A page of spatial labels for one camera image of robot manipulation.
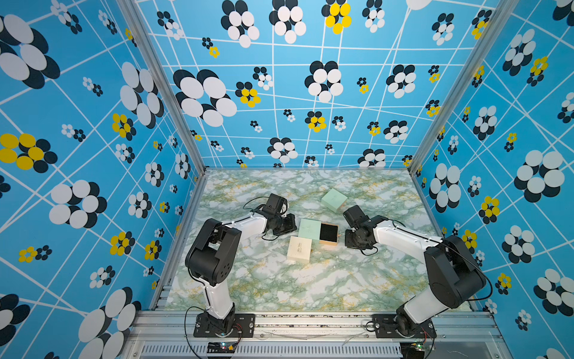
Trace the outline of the aluminium corner post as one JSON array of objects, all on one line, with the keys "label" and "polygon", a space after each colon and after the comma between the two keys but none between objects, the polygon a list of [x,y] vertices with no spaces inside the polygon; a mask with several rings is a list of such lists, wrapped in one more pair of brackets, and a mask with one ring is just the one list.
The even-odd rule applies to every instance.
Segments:
[{"label": "aluminium corner post", "polygon": [[482,62],[492,49],[493,44],[498,39],[519,2],[519,0],[500,1],[498,6],[495,8],[490,25],[488,25],[485,33],[481,36],[481,39],[478,40],[478,43],[471,52],[466,64],[454,82],[454,85],[451,87],[451,90],[445,99],[445,103],[442,104],[439,115],[429,127],[419,149],[413,157],[413,162],[408,169],[412,178],[416,176],[416,171],[419,169],[426,156],[430,153],[431,146],[435,141],[437,134],[445,126],[452,111],[460,102],[460,99],[469,86],[475,71],[482,65]]},{"label": "aluminium corner post", "polygon": [[142,57],[148,66],[148,70],[152,74],[166,109],[173,118],[176,130],[189,152],[191,160],[194,163],[194,167],[197,169],[199,177],[202,177],[205,174],[206,166],[201,158],[197,146],[194,143],[194,139],[191,136],[191,130],[189,129],[182,110],[176,101],[175,94],[171,90],[167,75],[161,66],[159,57],[152,45],[152,40],[146,31],[142,16],[139,14],[138,7],[134,1],[118,0],[117,3],[129,29],[136,37]]}]

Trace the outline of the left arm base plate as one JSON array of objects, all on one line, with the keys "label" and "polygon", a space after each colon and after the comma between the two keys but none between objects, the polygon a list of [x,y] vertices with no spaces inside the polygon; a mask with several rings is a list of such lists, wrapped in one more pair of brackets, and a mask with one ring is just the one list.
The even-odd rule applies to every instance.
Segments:
[{"label": "left arm base plate", "polygon": [[202,313],[196,318],[193,336],[197,338],[252,338],[255,324],[255,314],[234,314],[230,318],[219,320],[207,313]]}]

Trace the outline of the left aluminium corner post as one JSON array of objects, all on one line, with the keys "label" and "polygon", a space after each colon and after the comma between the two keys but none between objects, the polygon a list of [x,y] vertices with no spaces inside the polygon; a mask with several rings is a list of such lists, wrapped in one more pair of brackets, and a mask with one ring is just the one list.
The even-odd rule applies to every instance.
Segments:
[{"label": "left aluminium corner post", "polygon": [[138,7],[134,1],[118,0],[117,3],[129,29],[136,37],[142,57],[148,66],[148,70],[152,74],[166,109],[173,118],[176,130],[189,152],[191,160],[194,163],[194,167],[197,169],[199,177],[202,177],[205,174],[206,166],[201,158],[197,146],[194,143],[194,139],[191,136],[191,130],[189,129],[182,110],[176,101],[175,94],[171,90],[167,75],[161,66],[159,57],[152,45],[152,40],[146,31],[142,16],[139,14]]}]

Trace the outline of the right aluminium corner post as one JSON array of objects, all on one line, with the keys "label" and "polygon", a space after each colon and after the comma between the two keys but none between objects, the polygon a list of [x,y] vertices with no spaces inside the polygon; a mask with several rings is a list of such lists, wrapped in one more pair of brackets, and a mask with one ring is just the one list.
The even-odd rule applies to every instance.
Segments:
[{"label": "right aluminium corner post", "polygon": [[451,90],[445,99],[445,103],[442,104],[439,115],[429,127],[419,149],[413,157],[413,162],[408,169],[412,178],[416,176],[416,171],[419,169],[426,156],[430,153],[431,146],[435,141],[437,134],[445,126],[452,111],[460,102],[460,99],[469,86],[475,71],[482,65],[482,62],[492,49],[493,44],[498,39],[519,2],[519,0],[500,1],[498,6],[495,8],[490,25],[488,25],[485,33],[481,36],[481,39],[478,40],[478,43],[471,52],[466,64],[454,82],[454,85],[451,87]]}]

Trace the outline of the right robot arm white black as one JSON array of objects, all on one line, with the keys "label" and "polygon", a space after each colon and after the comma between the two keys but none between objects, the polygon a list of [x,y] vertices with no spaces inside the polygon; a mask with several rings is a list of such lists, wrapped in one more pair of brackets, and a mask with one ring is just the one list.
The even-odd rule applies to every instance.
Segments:
[{"label": "right robot arm white black", "polygon": [[365,251],[376,244],[399,250],[426,266],[427,287],[396,310],[396,327],[404,335],[437,314],[458,308],[487,285],[487,277],[457,236],[425,236],[392,221],[367,221],[345,231],[348,248]]}]

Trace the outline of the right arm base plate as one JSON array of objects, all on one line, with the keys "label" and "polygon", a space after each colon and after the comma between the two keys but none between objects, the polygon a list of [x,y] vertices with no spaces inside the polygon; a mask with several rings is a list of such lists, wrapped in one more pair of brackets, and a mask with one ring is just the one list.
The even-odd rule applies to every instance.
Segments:
[{"label": "right arm base plate", "polygon": [[436,339],[436,331],[431,320],[413,323],[410,319],[396,314],[373,314],[376,338],[384,339]]}]

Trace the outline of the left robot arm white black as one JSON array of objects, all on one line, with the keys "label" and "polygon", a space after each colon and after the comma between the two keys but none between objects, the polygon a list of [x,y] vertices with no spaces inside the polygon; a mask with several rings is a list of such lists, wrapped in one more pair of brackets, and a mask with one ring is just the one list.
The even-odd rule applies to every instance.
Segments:
[{"label": "left robot arm white black", "polygon": [[227,285],[240,241],[262,236],[271,230],[282,236],[296,230],[293,214],[252,214],[229,223],[206,220],[185,257],[190,276],[203,285],[206,311],[215,320],[227,320],[235,305]]}]

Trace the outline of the cream drawer jewelry box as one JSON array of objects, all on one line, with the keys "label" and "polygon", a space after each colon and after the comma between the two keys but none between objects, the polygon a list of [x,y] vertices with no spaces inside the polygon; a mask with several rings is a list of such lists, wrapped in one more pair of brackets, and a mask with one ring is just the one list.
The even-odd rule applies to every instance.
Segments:
[{"label": "cream drawer jewelry box", "polygon": [[301,263],[310,262],[312,239],[292,236],[289,241],[287,259]]}]

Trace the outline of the mint jewelry box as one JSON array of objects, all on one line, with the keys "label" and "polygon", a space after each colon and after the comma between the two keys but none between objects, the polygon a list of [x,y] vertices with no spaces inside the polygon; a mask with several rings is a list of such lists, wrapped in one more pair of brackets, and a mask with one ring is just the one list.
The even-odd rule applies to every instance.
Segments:
[{"label": "mint jewelry box", "polygon": [[333,212],[338,212],[347,199],[346,195],[332,188],[321,198],[321,204]]},{"label": "mint jewelry box", "polygon": [[338,230],[339,227],[335,224],[303,218],[300,221],[298,236],[317,240],[325,245],[337,245],[339,242]]}]

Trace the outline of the aluminium front rail frame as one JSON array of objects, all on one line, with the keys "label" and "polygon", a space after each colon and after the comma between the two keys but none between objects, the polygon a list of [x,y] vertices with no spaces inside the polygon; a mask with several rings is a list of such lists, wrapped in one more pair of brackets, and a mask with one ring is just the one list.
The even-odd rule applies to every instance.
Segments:
[{"label": "aluminium front rail frame", "polygon": [[199,338],[196,312],[147,311],[122,358],[511,358],[492,315],[446,312],[412,337],[372,312],[258,312],[247,336]]}]

